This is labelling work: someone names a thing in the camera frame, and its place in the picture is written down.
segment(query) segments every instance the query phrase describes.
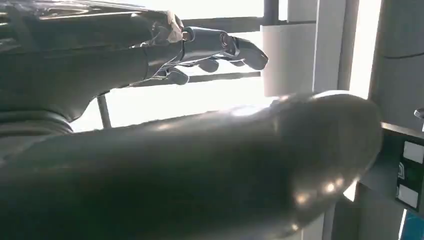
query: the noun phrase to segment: metal pole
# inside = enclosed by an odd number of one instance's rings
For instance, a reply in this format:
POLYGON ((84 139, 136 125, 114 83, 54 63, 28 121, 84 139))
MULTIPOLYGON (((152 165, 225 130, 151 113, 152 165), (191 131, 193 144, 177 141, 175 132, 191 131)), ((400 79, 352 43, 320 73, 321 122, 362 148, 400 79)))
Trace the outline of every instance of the metal pole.
POLYGON ((97 97, 98 109, 100 110, 101 122, 103 123, 103 128, 110 129, 111 119, 109 118, 108 103, 106 102, 105 95, 100 95, 97 97))

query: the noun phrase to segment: gray panel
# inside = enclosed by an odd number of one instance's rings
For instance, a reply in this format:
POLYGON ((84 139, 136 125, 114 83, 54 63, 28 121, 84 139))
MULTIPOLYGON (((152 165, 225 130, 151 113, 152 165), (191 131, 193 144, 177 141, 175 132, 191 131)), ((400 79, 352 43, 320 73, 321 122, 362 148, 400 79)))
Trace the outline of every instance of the gray panel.
POLYGON ((288 0, 287 21, 317 20, 317 0, 288 0))
POLYGON ((398 240, 404 208, 366 187, 360 189, 359 240, 398 240))
POLYGON ((424 1, 386 0, 379 52, 397 57, 424 52, 424 1))
POLYGON ((338 87, 345 7, 345 0, 319 1, 313 69, 314 91, 335 90, 338 87))
POLYGON ((378 58, 373 100, 384 122, 421 131, 423 123, 414 110, 424 107, 424 56, 405 59, 378 58))
POLYGON ((312 91, 315 30, 314 23, 262 27, 269 57, 262 73, 267 96, 312 91))

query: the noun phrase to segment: robotic arm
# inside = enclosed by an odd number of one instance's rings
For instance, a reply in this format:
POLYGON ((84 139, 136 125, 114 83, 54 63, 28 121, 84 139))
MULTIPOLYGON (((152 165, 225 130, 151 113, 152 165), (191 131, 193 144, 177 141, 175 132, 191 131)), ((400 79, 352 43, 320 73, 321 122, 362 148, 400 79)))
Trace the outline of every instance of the robotic arm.
POLYGON ((176 66, 217 59, 262 70, 267 56, 226 32, 183 27, 169 11, 90 1, 0 4, 0 111, 45 110, 69 122, 96 96, 150 79, 182 85, 176 66))
POLYGON ((89 0, 0 3, 4 239, 270 240, 302 229, 373 163, 377 107, 346 92, 72 134, 113 88, 185 84, 177 66, 267 56, 168 11, 89 0))

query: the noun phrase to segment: white label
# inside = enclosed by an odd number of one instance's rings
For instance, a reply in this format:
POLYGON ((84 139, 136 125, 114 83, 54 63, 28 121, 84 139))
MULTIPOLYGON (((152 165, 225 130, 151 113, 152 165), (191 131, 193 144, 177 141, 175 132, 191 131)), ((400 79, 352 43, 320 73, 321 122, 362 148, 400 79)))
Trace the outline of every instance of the white label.
POLYGON ((403 148, 403 157, 422 164, 424 158, 424 146, 406 141, 403 148))
POLYGON ((418 192, 407 188, 402 184, 399 185, 399 195, 397 198, 409 206, 417 208, 418 192))

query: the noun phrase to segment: metal bar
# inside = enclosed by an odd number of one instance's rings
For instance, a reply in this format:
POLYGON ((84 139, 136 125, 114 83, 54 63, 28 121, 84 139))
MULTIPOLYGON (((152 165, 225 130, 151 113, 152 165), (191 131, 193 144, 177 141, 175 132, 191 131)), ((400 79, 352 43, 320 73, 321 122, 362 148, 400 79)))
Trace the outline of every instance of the metal bar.
POLYGON ((279 0, 263 1, 263 21, 264 26, 277 25, 279 22, 279 0))
MULTIPOLYGON (((233 80, 233 79, 242 79, 242 78, 255 78, 260 77, 260 71, 254 72, 232 72, 232 73, 222 73, 222 74, 213 74, 213 75, 198 75, 190 76, 188 83, 202 83, 209 82, 214 80, 233 80)), ((150 86, 159 86, 159 85, 171 85, 174 84, 169 80, 148 80, 140 82, 132 87, 150 87, 150 86)))
POLYGON ((218 17, 214 19, 188 19, 182 20, 182 23, 184 24, 184 26, 219 29, 226 31, 227 33, 249 33, 261 30, 262 18, 250 16, 218 17))
POLYGON ((109 118, 108 103, 106 102, 105 95, 100 95, 97 97, 98 109, 100 110, 101 122, 103 123, 103 128, 110 129, 111 119, 109 118))

